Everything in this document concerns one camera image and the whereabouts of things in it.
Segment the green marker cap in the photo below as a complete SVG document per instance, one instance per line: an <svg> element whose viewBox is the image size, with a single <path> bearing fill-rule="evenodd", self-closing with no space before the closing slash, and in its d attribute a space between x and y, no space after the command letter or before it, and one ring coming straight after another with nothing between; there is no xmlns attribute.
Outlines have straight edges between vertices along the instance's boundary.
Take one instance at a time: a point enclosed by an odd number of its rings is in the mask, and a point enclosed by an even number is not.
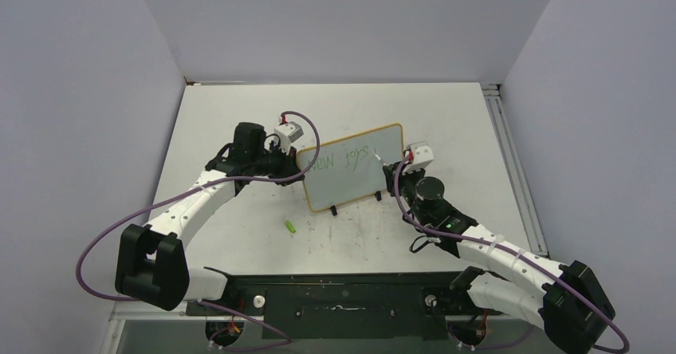
<svg viewBox="0 0 676 354"><path fill-rule="evenodd" d="M289 220L285 221L285 226L287 227L290 233L295 234L297 232L295 226Z"/></svg>

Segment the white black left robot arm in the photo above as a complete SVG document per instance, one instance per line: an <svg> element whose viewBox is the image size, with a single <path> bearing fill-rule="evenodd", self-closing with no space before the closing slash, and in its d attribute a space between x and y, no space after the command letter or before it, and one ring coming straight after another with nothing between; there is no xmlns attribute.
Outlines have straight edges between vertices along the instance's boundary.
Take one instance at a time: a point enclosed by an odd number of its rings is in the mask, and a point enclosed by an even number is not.
<svg viewBox="0 0 676 354"><path fill-rule="evenodd" d="M241 122L232 142L210 159L187 196L173 202L144 226L131 224L120 236L115 289L132 299L164 310L183 301L206 300L217 314L231 313L238 293L226 274L190 268L185 249L202 226L224 204L253 181L285 186L304 176L293 142L304 132L283 121L267 134L260 124Z"/></svg>

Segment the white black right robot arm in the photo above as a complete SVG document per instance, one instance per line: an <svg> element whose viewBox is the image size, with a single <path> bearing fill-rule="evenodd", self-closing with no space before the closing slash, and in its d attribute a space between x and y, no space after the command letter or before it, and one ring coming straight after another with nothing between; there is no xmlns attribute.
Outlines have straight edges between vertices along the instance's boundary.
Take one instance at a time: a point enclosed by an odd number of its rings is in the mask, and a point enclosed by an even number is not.
<svg viewBox="0 0 676 354"><path fill-rule="evenodd" d="M409 159L383 165L387 192L403 221L426 240L470 263L450 285L452 305L462 313L492 310L542 330L565 353L592 349L612 353L599 338L611 329L630 348L614 322L616 313L593 270L533 254L463 214L444 198L439 179Z"/></svg>

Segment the yellow framed whiteboard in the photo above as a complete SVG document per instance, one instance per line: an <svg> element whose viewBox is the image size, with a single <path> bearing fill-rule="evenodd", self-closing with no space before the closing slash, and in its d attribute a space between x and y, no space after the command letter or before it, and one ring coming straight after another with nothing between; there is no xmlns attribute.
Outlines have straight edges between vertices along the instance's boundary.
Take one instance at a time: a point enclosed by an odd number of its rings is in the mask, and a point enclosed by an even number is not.
<svg viewBox="0 0 676 354"><path fill-rule="evenodd" d="M323 143L319 155L314 147L300 150L297 165L312 165L303 180L309 209L319 213L385 190L383 166L374 151L388 163L396 163L403 149L403 126L394 123Z"/></svg>

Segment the green white marker pen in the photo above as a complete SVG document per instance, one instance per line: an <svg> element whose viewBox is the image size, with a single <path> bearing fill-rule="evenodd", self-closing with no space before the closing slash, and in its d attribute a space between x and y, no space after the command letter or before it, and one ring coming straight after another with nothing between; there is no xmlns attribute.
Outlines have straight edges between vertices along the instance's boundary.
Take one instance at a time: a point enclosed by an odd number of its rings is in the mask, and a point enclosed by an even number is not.
<svg viewBox="0 0 676 354"><path fill-rule="evenodd" d="M383 157L381 157L381 156L377 153L377 151L374 151L374 157L376 158L376 160L377 160L383 167L388 167L388 166L391 165L391 164L388 163Z"/></svg>

